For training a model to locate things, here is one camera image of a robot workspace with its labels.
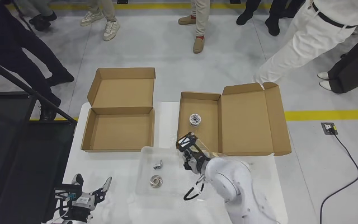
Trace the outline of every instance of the black pants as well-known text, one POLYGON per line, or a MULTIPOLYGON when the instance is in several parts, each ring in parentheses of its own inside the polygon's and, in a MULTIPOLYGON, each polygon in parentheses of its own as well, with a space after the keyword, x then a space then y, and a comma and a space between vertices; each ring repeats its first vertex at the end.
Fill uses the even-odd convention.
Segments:
POLYGON ((342 94, 358 87, 358 44, 328 72, 333 92, 342 94))
MULTIPOLYGON (((305 0, 292 0, 288 6, 289 10, 298 11, 299 7, 305 0)), ((257 10, 260 5, 261 0, 247 0, 246 10, 249 12, 254 12, 257 10)), ((286 8, 288 0, 273 0, 270 8, 270 16, 280 17, 282 11, 286 8)))
POLYGON ((0 66, 17 73, 35 91, 52 101, 54 95, 44 75, 22 48, 46 64, 54 76, 61 76, 67 72, 50 48, 35 34, 26 30, 0 3, 0 66))

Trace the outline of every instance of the cardboard box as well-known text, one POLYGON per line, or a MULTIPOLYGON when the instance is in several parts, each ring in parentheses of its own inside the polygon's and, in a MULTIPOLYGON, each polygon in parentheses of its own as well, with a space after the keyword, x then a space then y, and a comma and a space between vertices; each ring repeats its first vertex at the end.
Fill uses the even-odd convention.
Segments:
POLYGON ((154 68, 99 68, 87 98, 81 149, 140 151, 154 145, 154 68))
POLYGON ((281 156, 291 153, 284 108, 277 84, 227 86, 222 95, 182 92, 178 138, 194 132, 211 152, 226 155, 281 156), (201 116, 192 127, 189 116, 201 116))

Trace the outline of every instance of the yellow floor line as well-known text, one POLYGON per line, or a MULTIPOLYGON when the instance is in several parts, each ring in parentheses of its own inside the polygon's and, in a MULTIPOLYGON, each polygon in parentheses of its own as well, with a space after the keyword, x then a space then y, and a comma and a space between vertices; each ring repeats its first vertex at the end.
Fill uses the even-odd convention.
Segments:
POLYGON ((288 122, 303 122, 307 120, 358 120, 358 110, 302 110, 285 111, 288 122))
MULTIPOLYGON (((88 10, 86 4, 51 4, 53 10, 88 10)), ((14 10, 13 5, 7 6, 9 10, 14 10)), ((148 4, 114 4, 116 10, 175 10, 189 9, 190 3, 148 3, 148 4)), ((214 9, 244 9, 245 4, 212 3, 214 9)), ((270 9, 271 4, 260 4, 261 9, 270 9)))

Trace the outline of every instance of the white tablecloth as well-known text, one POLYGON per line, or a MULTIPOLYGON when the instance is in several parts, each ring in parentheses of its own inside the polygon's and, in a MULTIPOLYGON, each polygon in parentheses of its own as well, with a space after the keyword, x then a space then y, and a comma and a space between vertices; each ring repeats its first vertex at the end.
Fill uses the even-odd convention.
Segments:
MULTIPOLYGON (((92 212, 91 223, 113 224, 229 224, 223 200, 206 185, 201 200, 184 202, 174 197, 138 197, 135 184, 139 152, 87 153, 81 150, 89 103, 83 104, 78 119, 63 183, 70 183, 75 174, 84 178, 84 192, 91 192, 112 176, 112 184, 104 202, 92 212)), ((156 125, 154 146, 173 148, 176 141, 179 102, 154 104, 156 125)), ((263 192, 281 224, 288 223, 279 176, 273 156, 235 157, 251 164, 256 189, 263 192)))

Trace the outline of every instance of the concrete floor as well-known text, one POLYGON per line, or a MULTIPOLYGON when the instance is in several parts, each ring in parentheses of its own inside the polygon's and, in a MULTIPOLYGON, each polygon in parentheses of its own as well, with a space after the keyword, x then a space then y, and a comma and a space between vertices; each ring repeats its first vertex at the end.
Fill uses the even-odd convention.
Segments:
MULTIPOLYGON (((181 91, 222 92, 224 86, 249 83, 252 75, 280 46, 290 19, 280 20, 281 34, 269 35, 267 12, 255 13, 244 26, 235 20, 242 10, 212 10, 205 48, 192 52, 195 26, 180 26, 179 17, 189 10, 116 11, 121 28, 117 36, 102 40, 105 20, 80 27, 83 11, 60 11, 48 32, 36 34, 47 43, 68 71, 72 83, 53 87, 60 106, 78 116, 87 102, 98 67, 155 67, 155 101, 179 101, 181 91)), ((317 73, 329 70, 340 55, 358 42, 357 36, 282 78, 285 110, 344 110, 358 108, 358 89, 337 95, 319 87, 317 73)), ((51 74, 37 58, 29 57, 46 77, 51 74)), ((18 90, 0 77, 0 91, 18 90)), ((319 221, 322 200, 353 180, 357 172, 333 136, 325 136, 319 120, 288 122, 293 152, 276 158, 290 224, 319 221)), ((358 120, 335 120, 341 141, 358 160, 358 120)), ((358 185, 332 197, 325 205, 323 223, 355 223, 358 220, 358 185)))

